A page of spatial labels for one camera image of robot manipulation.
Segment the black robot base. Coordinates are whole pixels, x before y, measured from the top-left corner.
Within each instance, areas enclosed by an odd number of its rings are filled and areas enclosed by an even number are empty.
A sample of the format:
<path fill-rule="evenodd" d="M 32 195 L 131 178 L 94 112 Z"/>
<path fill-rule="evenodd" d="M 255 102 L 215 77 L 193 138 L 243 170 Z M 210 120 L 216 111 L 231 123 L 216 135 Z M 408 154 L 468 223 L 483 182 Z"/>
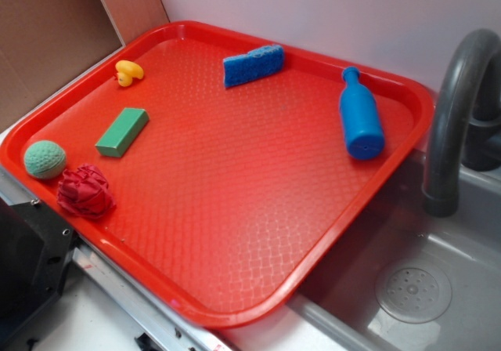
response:
<path fill-rule="evenodd" d="M 26 320 L 61 295 L 74 228 L 43 203 L 1 202 L 1 321 Z"/>

